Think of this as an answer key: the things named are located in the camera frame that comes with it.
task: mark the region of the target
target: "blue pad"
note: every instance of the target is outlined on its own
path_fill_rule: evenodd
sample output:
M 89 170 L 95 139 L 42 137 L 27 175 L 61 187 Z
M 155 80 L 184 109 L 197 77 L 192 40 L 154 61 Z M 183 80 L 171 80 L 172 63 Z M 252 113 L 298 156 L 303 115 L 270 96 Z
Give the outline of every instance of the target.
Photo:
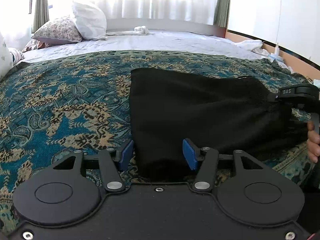
M 119 171 L 125 171 L 133 155 L 133 141 L 131 140 L 122 151 L 121 160 L 119 161 Z
M 196 152 L 191 147 L 190 144 L 186 140 L 183 140 L 182 142 L 182 152 L 183 155 L 192 171 L 196 170 L 198 168 L 198 161 L 196 159 Z

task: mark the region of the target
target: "human hand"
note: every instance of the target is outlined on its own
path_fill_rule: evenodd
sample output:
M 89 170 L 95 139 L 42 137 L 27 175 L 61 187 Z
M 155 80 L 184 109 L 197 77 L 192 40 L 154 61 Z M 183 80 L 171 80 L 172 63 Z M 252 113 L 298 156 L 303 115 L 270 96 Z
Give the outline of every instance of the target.
M 312 121 L 308 121 L 308 157 L 310 161 L 317 163 L 320 155 L 320 136 L 315 131 L 315 126 Z

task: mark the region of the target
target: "black garment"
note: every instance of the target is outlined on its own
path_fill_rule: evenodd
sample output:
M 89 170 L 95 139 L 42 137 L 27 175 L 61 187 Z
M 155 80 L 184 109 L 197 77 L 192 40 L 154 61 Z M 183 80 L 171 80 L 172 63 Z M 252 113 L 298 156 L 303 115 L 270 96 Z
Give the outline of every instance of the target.
M 306 125 L 292 109 L 269 102 L 270 92 L 253 78 L 216 79 L 151 68 L 131 71 L 130 116 L 138 171 L 152 179 L 189 173 L 182 140 L 231 154 L 257 157 L 306 140 Z

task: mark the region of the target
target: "wooden bed frame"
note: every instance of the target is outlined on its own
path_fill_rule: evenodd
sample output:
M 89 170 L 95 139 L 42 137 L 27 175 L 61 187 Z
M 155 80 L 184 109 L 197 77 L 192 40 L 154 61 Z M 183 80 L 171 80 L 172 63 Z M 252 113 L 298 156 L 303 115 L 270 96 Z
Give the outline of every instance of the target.
M 228 31 L 226 31 L 226 39 L 229 39 L 233 42 L 241 42 L 244 40 L 252 40 L 250 38 L 238 35 L 238 34 L 234 34 L 234 33 L 230 33 Z M 267 50 L 269 53 L 274 53 L 275 51 L 275 47 L 267 45 L 267 44 L 263 44 L 262 46 L 263 49 Z M 314 68 L 313 66 L 309 65 L 308 63 L 302 61 L 301 59 L 296 58 L 293 55 L 290 55 L 284 51 L 279 52 L 279 56 L 284 58 L 284 63 L 287 66 L 292 67 L 292 69 L 299 73 L 302 74 L 303 76 L 305 76 L 308 79 L 319 79 L 320 80 L 320 71 L 317 70 L 316 68 Z

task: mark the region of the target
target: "striped curtain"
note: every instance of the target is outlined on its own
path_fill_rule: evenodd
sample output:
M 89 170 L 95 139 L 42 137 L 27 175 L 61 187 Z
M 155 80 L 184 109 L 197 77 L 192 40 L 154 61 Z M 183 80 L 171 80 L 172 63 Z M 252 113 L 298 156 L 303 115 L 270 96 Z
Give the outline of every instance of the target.
M 218 0 L 213 24 L 226 28 L 228 25 L 229 9 L 230 0 Z
M 49 21 L 48 0 L 36 0 L 35 16 L 31 32 L 35 33 L 47 21 Z

